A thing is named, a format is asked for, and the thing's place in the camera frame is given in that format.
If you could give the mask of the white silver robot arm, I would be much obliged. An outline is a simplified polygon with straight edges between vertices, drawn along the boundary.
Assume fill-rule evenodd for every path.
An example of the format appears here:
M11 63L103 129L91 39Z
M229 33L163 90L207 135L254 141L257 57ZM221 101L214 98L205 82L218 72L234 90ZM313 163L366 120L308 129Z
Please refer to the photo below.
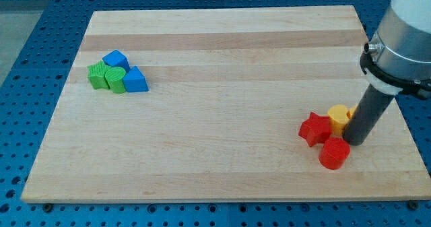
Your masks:
M391 0L364 45L360 66L370 85L390 96L430 97L430 0Z

